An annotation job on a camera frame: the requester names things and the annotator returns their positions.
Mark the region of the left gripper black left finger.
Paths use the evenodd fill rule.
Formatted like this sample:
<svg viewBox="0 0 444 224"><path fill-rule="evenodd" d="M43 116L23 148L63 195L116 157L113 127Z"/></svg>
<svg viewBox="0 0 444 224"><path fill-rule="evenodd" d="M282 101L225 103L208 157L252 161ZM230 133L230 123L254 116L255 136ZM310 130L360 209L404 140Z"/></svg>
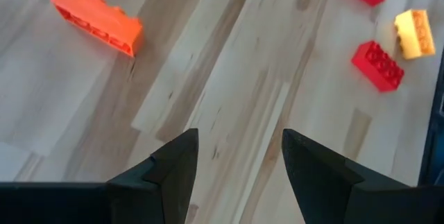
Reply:
<svg viewBox="0 0 444 224"><path fill-rule="evenodd" d="M185 224L198 147L198 130L188 129L109 180L112 224Z"/></svg>

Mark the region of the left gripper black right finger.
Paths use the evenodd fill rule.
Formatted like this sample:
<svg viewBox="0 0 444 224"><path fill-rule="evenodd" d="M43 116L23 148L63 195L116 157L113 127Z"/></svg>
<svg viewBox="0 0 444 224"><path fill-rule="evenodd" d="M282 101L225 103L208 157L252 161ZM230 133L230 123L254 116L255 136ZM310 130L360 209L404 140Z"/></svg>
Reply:
<svg viewBox="0 0 444 224"><path fill-rule="evenodd" d="M282 154L306 224L344 224L355 186L371 191L408 188L290 128L282 132Z"/></svg>

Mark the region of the orange long toy brick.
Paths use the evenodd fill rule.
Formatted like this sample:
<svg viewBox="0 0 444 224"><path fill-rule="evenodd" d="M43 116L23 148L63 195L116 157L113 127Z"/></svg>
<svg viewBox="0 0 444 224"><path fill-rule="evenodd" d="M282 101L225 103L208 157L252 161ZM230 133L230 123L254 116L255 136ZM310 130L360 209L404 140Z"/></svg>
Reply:
<svg viewBox="0 0 444 224"><path fill-rule="evenodd" d="M50 0L68 22L108 44L135 57L144 43L144 27L119 6L106 0Z"/></svg>

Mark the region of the yellow long toy brick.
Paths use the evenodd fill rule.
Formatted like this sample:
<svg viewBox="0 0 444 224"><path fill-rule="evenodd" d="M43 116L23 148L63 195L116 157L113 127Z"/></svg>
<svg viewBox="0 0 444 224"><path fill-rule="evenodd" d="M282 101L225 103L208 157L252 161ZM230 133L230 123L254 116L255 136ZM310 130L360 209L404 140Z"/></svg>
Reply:
<svg viewBox="0 0 444 224"><path fill-rule="evenodd" d="M436 53L432 30L426 10L407 10L395 17L395 28L406 60Z"/></svg>

